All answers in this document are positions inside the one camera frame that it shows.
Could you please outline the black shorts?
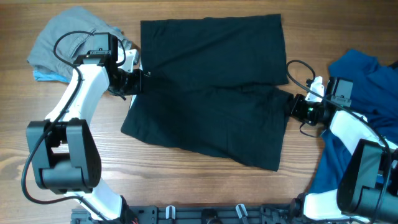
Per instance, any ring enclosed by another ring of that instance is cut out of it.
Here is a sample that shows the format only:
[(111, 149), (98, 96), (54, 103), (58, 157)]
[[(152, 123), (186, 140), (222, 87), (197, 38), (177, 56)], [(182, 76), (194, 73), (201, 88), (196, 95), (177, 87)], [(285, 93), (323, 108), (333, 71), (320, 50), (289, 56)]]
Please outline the black shorts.
[(142, 21), (141, 64), (122, 133), (278, 170), (293, 98), (280, 15)]

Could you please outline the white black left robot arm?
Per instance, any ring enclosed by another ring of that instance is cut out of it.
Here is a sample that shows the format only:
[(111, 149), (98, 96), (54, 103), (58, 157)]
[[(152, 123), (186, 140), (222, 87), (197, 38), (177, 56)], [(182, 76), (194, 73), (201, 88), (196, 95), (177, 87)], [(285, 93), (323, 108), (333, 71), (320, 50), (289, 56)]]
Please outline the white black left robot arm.
[(125, 69), (118, 59), (121, 41), (109, 32), (92, 33), (93, 49), (74, 62), (72, 80), (57, 106), (42, 121), (26, 129), (29, 156), (21, 189), (36, 204), (76, 200), (94, 223), (138, 223), (126, 199), (101, 178), (101, 158), (90, 132), (90, 122), (105, 91), (125, 99), (142, 93), (144, 72)]

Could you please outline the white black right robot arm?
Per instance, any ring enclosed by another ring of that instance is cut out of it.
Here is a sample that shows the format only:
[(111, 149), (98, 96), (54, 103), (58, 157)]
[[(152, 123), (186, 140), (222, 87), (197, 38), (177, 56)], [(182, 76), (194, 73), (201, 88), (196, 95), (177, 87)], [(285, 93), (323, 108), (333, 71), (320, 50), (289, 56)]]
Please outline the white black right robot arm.
[(307, 80), (307, 95), (296, 95), (291, 116), (309, 124), (324, 124), (349, 150), (351, 159), (335, 190), (308, 194), (302, 215), (315, 223), (397, 223), (397, 181), (394, 147), (371, 129), (366, 118), (351, 111), (352, 82), (322, 78)]

